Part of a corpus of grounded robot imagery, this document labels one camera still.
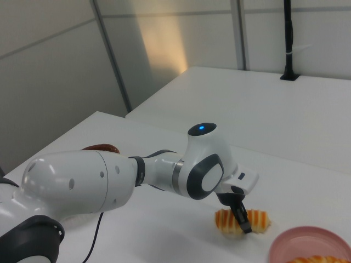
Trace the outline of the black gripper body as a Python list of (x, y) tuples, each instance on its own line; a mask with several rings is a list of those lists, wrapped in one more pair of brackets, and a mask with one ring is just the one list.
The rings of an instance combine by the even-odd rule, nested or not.
[(229, 207), (241, 207), (245, 198), (244, 194), (239, 193), (216, 193), (222, 205)]

